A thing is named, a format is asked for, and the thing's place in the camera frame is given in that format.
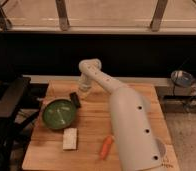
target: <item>metal frame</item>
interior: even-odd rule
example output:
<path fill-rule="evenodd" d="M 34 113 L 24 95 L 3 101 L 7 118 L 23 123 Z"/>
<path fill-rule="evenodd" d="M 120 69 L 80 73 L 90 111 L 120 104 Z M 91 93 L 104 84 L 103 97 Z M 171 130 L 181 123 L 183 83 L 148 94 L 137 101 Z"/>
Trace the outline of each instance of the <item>metal frame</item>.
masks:
<path fill-rule="evenodd" d="M 58 11 L 60 29 L 62 31 L 66 31 L 69 28 L 69 20 L 67 16 L 65 0 L 55 0 L 55 2 Z"/>
<path fill-rule="evenodd" d="M 152 18 L 150 28 L 152 31 L 159 31 L 168 0 L 158 0 L 157 7 Z"/>
<path fill-rule="evenodd" d="M 4 30 L 9 30 L 11 27 L 12 27 L 12 24 L 7 19 L 6 15 L 0 5 L 0 29 L 4 31 Z"/>

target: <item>green bowl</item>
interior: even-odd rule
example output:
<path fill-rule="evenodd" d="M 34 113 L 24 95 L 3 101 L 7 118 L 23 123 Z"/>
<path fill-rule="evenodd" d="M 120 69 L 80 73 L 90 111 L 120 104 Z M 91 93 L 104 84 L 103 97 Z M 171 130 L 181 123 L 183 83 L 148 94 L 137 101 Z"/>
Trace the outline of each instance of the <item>green bowl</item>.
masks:
<path fill-rule="evenodd" d="M 53 130 L 68 127 L 76 118 L 75 105 L 66 99 L 58 99 L 49 103 L 43 111 L 44 124 Z"/>

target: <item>cable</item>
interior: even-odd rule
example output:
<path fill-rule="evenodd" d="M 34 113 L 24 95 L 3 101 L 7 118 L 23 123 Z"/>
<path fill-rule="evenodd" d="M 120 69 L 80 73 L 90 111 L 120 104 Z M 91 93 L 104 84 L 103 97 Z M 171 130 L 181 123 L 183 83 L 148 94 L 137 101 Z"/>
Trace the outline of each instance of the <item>cable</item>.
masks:
<path fill-rule="evenodd" d="M 5 1 L 1 4 L 1 7 L 4 7 L 4 6 L 7 4 L 7 2 L 9 2 L 9 0 L 5 0 Z"/>

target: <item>bowl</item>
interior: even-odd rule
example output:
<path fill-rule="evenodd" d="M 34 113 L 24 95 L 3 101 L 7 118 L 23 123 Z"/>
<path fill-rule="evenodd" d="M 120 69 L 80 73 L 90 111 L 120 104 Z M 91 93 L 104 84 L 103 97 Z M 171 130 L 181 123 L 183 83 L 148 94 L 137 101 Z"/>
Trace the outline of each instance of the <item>bowl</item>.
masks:
<path fill-rule="evenodd" d="M 171 80 L 179 87 L 190 87 L 195 83 L 195 78 L 188 72 L 177 70 L 172 72 Z"/>
<path fill-rule="evenodd" d="M 70 100 L 57 99 L 45 107 L 42 120 L 52 130 L 64 129 L 75 120 L 76 112 L 77 109 Z"/>

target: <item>gray surface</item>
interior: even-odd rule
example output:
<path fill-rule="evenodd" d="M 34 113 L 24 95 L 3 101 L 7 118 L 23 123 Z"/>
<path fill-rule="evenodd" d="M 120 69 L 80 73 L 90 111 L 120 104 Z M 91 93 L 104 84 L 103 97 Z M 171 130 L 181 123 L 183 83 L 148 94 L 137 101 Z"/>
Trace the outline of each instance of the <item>gray surface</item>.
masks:
<path fill-rule="evenodd" d="M 187 109 L 172 100 L 161 106 L 181 171 L 196 171 L 196 101 Z"/>

